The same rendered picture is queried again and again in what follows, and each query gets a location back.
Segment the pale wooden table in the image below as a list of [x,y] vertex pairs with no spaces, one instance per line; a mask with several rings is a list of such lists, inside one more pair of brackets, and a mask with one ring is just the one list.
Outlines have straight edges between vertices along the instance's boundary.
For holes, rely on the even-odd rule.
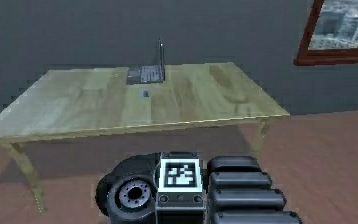
[[49,70],[0,112],[0,146],[39,211],[46,207],[27,142],[256,123],[259,150],[270,124],[289,114],[232,62],[168,65],[163,83],[127,85],[127,71]]

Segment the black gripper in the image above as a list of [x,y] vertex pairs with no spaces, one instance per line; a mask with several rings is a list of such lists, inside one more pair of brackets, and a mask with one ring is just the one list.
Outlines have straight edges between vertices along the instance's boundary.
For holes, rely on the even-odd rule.
[[159,161],[159,153],[134,155],[99,180],[95,202],[110,224],[156,224]]

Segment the grey open laptop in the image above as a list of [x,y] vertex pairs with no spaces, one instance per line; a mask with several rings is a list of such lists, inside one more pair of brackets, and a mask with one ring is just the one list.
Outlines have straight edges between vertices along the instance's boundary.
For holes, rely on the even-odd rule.
[[129,68],[126,76],[127,85],[163,83],[165,81],[164,44],[158,39],[158,53],[155,64]]

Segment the brown framed wall picture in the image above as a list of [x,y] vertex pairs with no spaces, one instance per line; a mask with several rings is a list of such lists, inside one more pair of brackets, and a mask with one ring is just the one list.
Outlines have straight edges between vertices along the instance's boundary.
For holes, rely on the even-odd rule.
[[314,0],[297,66],[358,63],[358,0]]

